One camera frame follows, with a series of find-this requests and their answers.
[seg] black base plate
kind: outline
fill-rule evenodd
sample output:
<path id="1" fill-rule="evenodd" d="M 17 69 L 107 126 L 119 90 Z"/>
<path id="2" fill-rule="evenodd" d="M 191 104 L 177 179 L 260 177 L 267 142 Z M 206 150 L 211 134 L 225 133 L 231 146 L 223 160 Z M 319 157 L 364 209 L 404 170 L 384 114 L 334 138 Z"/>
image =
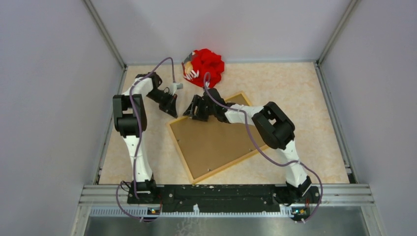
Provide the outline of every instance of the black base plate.
<path id="1" fill-rule="evenodd" d="M 319 200 L 316 186 L 311 186 L 304 197 L 290 199 L 287 186 L 275 184 L 158 185 L 153 200 L 146 197 L 148 194 L 138 194 L 136 199 L 133 191 L 130 187 L 128 204 L 162 202 L 164 212 L 192 212 L 195 204 L 200 212 L 278 212 L 279 204 L 305 203 L 306 198 L 310 203 Z"/>

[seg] white wall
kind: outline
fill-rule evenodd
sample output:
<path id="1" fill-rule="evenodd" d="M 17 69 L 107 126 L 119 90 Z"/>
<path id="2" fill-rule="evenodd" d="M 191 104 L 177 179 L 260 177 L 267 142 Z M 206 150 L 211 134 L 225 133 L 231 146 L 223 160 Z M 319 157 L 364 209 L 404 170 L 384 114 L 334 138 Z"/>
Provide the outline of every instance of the white wall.
<path id="1" fill-rule="evenodd" d="M 349 0 L 93 0 L 127 64 L 209 48 L 229 62 L 314 60 Z"/>
<path id="2" fill-rule="evenodd" d="M 362 1 L 324 64 L 361 182 L 388 235 L 417 225 L 417 1 Z"/>
<path id="3" fill-rule="evenodd" d="M 0 1 L 1 235 L 70 233 L 120 76 L 82 1 Z"/>

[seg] wooden tray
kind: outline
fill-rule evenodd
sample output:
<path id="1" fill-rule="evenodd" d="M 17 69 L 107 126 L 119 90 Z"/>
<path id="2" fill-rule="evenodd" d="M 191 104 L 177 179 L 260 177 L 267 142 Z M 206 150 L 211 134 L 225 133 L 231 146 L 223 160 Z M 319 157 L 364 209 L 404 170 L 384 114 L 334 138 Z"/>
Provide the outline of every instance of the wooden tray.
<path id="1" fill-rule="evenodd" d="M 225 100 L 252 105 L 243 92 Z M 180 117 L 167 125 L 191 183 L 200 182 L 258 153 L 244 124 L 221 123 L 210 116 L 207 122 Z M 257 129 L 251 125 L 250 131 L 261 149 L 266 149 Z"/>

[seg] wooden frame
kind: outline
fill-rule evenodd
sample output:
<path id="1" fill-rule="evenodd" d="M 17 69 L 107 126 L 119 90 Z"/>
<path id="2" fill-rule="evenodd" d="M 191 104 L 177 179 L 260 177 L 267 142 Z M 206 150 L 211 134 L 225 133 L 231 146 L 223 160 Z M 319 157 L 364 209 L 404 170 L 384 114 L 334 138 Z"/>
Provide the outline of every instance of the wooden frame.
<path id="1" fill-rule="evenodd" d="M 241 95 L 243 97 L 243 99 L 245 100 L 245 102 L 246 102 L 246 104 L 248 106 L 252 106 L 252 103 L 249 101 L 249 99 L 247 98 L 246 94 L 244 94 L 244 92 L 242 92 L 242 91 L 233 94 L 232 96 L 226 98 L 225 100 L 227 101 L 227 100 L 233 99 L 234 97 L 237 97 L 239 95 Z M 258 153 L 258 151 L 254 148 L 253 151 L 251 151 L 251 152 L 249 152 L 249 153 L 247 153 L 247 154 L 245 154 L 245 155 L 243 155 L 241 157 L 238 157 L 237 159 L 234 159 L 233 161 L 230 161 L 227 164 L 222 165 L 222 166 L 220 166 L 220 167 L 218 167 L 218 168 L 216 168 L 214 170 L 211 170 L 211 171 L 209 171 L 206 174 L 203 174 L 203 175 L 201 175 L 201 176 L 199 176 L 197 178 L 194 178 L 193 175 L 192 175 L 192 173 L 191 173 L 190 167 L 187 164 L 186 158 L 183 155 L 183 152 L 181 150 L 181 147 L 179 146 L 179 144 L 177 142 L 177 139 L 176 139 L 176 136 L 174 134 L 174 131 L 173 131 L 172 127 L 171 127 L 171 125 L 173 123 L 176 123 L 176 122 L 181 121 L 183 119 L 188 119 L 188 117 L 180 117 L 178 119 L 172 120 L 172 121 L 170 121 L 170 122 L 167 123 L 167 127 L 168 127 L 168 130 L 169 130 L 170 136 L 171 136 L 171 138 L 172 138 L 172 140 L 174 142 L 175 148 L 177 149 L 177 152 L 178 152 L 178 154 L 180 156 L 181 162 L 182 162 L 182 164 L 183 164 L 183 166 L 184 166 L 184 168 L 185 168 L 185 170 L 187 172 L 188 178 L 190 179 L 190 181 L 191 181 L 192 184 L 198 183 L 198 182 L 200 182 L 200 181 L 202 181 L 202 180 L 204 180 L 204 179 L 206 179 L 206 178 L 208 178 L 208 177 L 210 177 L 210 176 L 212 176 L 212 175 L 214 175 L 214 174 L 216 174 L 216 173 L 218 173 L 218 172 L 220 172 L 220 171 L 222 171 L 222 170 L 224 170 L 224 169 L 226 169 L 228 167 L 231 167 L 232 165 L 235 165 L 235 164 L 237 164 L 237 163 L 245 160 L 246 158 L 249 158 L 249 157 L 255 155 L 256 153 Z M 258 142 L 258 143 L 261 146 L 261 150 L 265 150 L 266 148 L 268 148 L 268 146 L 265 145 L 265 143 L 262 142 L 262 145 L 261 145 L 260 142 Z"/>

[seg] red fabric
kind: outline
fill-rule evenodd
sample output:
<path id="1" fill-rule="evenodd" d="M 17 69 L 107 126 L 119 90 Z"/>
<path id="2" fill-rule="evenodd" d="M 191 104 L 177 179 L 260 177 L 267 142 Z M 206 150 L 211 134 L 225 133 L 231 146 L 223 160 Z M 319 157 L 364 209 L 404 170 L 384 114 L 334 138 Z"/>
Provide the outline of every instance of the red fabric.
<path id="1" fill-rule="evenodd" d="M 191 58 L 191 64 L 195 72 L 199 71 L 199 76 L 193 80 L 188 80 L 191 83 L 204 87 L 203 79 L 206 72 L 210 72 L 210 84 L 209 88 L 214 87 L 221 80 L 221 73 L 224 71 L 224 62 L 221 60 L 221 56 L 215 54 L 207 48 L 201 50 L 195 50 L 195 55 Z"/>

